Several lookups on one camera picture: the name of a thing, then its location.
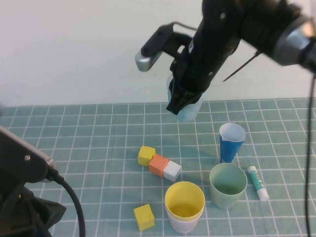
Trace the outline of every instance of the metal bolt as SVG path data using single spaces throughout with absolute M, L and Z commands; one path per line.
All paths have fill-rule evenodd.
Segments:
M 224 12 L 219 16 L 219 18 L 220 18 L 221 20 L 224 20 L 225 17 L 226 17 L 226 13 L 224 13 Z
M 30 162 L 31 161 L 31 156 L 30 155 L 26 155 L 24 156 L 24 163 Z

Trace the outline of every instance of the cable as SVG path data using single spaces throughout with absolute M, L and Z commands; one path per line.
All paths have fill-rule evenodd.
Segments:
M 306 230 L 307 236 L 311 237 L 311 227 L 309 221 L 309 208 L 308 208 L 308 189 L 309 189 L 309 179 L 310 179 L 310 155 L 311 155 L 311 140 L 312 140 L 312 108 L 313 108 L 313 94 L 315 87 L 316 75 L 313 76 L 310 98 L 309 98 L 309 107 L 308 107 L 308 120 L 307 120 L 307 155 L 306 155 L 306 177 L 305 177 L 305 221 L 306 221 Z
M 80 201 L 76 193 L 74 192 L 74 190 L 70 187 L 70 185 L 65 180 L 60 185 L 64 187 L 64 189 L 68 192 L 69 196 L 74 202 L 74 205 L 77 211 L 77 216 L 78 216 L 79 237 L 85 237 L 85 223 L 84 223 L 83 210 L 82 210 Z
M 258 57 L 260 54 L 262 54 L 261 51 L 257 51 L 247 62 L 245 62 L 243 65 L 241 65 L 236 71 L 234 71 L 229 77 L 227 77 L 223 82 L 227 81 L 229 78 L 231 78 L 233 75 L 238 73 L 241 69 L 243 69 L 245 66 L 247 66 L 252 60 L 254 60 L 256 57 Z
M 182 27 L 184 27 L 184 28 L 187 28 L 187 29 L 189 29 L 189 30 L 193 30 L 193 31 L 197 31 L 198 29 L 197 28 L 195 28 L 195 27 L 192 27 L 192 26 L 188 26 L 188 25 L 186 25 L 186 24 L 183 24 L 183 23 L 181 23 L 181 22 L 179 22 L 179 21 L 173 21 L 173 22 L 171 22 L 171 25 L 179 25 L 179 26 L 182 26 Z
M 57 184 L 60 184 L 64 187 L 67 191 L 69 196 L 71 197 L 78 216 L 78 223 L 79 223 L 79 237 L 85 237 L 85 222 L 84 222 L 84 215 L 83 210 L 80 204 L 80 201 L 75 193 L 75 191 L 70 187 L 70 185 L 65 181 L 65 179 L 58 174 L 58 171 L 52 167 L 48 167 L 48 174 L 46 178 L 50 181 L 55 181 Z

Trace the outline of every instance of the pale green cup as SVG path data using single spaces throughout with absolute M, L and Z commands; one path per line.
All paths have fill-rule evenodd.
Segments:
M 214 166 L 209 181 L 212 202 L 224 209 L 234 206 L 247 187 L 246 174 L 231 163 Z

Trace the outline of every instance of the cup rim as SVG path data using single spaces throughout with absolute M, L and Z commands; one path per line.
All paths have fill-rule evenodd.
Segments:
M 219 191 L 219 190 L 213 185 L 213 183 L 211 182 L 211 172 L 212 172 L 212 169 L 215 168 L 215 167 L 217 167 L 217 166 L 220 166 L 220 165 L 234 166 L 234 167 L 236 167 L 237 169 L 239 169 L 239 170 L 243 173 L 243 176 L 244 176 L 244 178 L 245 178 L 245 180 L 246 180 L 246 184 L 245 184 L 245 187 L 243 188 L 242 191 L 240 191 L 240 192 L 237 193 L 237 194 L 225 194 L 225 193 Z M 226 196 L 229 196 L 229 197 L 234 197 L 234 196 L 237 196 L 237 195 L 240 195 L 241 193 L 243 193 L 243 192 L 245 191 L 245 189 L 247 188 L 247 185 L 248 185 L 247 175 L 246 175 L 245 172 L 244 172 L 240 167 L 238 167 L 237 165 L 234 165 L 234 164 L 231 164 L 231 163 L 220 163 L 220 164 L 215 165 L 213 168 L 211 169 L 211 171 L 210 171 L 210 173 L 209 173 L 208 180 L 209 180 L 209 182 L 210 182 L 210 185 L 212 185 L 212 187 L 213 187 L 216 191 L 220 192 L 221 194 L 226 195 Z
M 166 206 L 166 204 L 164 204 L 164 207 L 165 207 L 165 209 L 166 209 L 166 211 L 167 211 L 167 215 L 170 217 L 170 218 L 172 218 L 173 220 L 175 220 L 175 221 L 177 221 L 177 222 L 180 222 L 180 223 L 191 223 L 191 222 L 194 222 L 195 220 L 197 220 L 197 219 L 199 219 L 201 216 L 202 216 L 202 214 L 203 214 L 203 211 L 204 211 L 204 206 L 203 206 L 203 209 L 202 209 L 202 212 L 196 217 L 196 218 L 194 218 L 193 220 L 191 220 L 191 221 L 179 221 L 179 220 L 177 220 L 177 219 L 175 219 L 172 215 L 171 215 L 171 213 L 169 212 L 169 210 L 167 209 L 167 206 Z
M 223 136 L 223 134 L 222 134 L 223 128 L 224 128 L 225 126 L 229 125 L 229 124 L 232 124 L 233 126 L 237 126 L 237 127 L 239 127 L 239 128 L 242 129 L 242 138 L 241 138 L 241 139 L 236 140 L 236 141 L 231 141 L 230 139 L 227 139 L 227 138 L 225 138 L 225 137 Z M 239 124 L 234 123 L 234 122 L 228 122 L 228 123 L 223 124 L 223 125 L 219 128 L 219 134 L 225 139 L 225 141 L 229 141 L 229 142 L 242 142 L 242 141 L 244 141 L 245 138 L 246 138 L 246 131 L 245 131 L 245 129 L 244 129 L 242 126 L 240 126 Z
M 166 200 L 167 193 L 168 193 L 168 191 L 170 190 L 170 188 L 171 188 L 172 186 L 179 185 L 179 183 L 188 183 L 188 184 L 190 184 L 190 185 L 194 185 L 194 186 L 196 186 L 196 187 L 201 191 L 201 193 L 202 193 L 202 195 L 203 195 L 203 206 L 202 206 L 202 209 L 201 209 L 197 214 L 195 214 L 195 215 L 193 215 L 193 216 L 190 216 L 190 217 L 181 217 L 181 216 L 178 216 L 178 215 L 172 213 L 172 212 L 169 210 L 169 208 L 167 207 L 167 204 L 166 204 L 166 201 L 165 201 L 165 200 Z M 189 221 L 195 220 L 198 216 L 200 216 L 200 214 L 203 213 L 203 210 L 204 210 L 204 207 L 205 207 L 205 195 L 204 195 L 203 190 L 202 190 L 198 185 L 196 185 L 195 183 L 188 182 L 188 181 L 176 182 L 176 183 L 172 184 L 172 185 L 167 189 L 167 191 L 166 191 L 166 193 L 165 193 L 165 195 L 164 195 L 164 206 L 165 206 L 165 208 L 166 208 L 166 211 L 167 211 L 167 212 L 169 213 L 169 215 L 172 216 L 173 218 L 176 217 L 176 218 L 178 218 L 179 220 L 181 220 L 182 222 L 189 222 Z

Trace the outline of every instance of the blue paper cup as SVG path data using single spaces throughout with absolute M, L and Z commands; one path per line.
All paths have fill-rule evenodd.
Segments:
M 219 129 L 221 160 L 232 163 L 235 155 L 246 138 L 246 131 L 235 123 L 226 123 Z

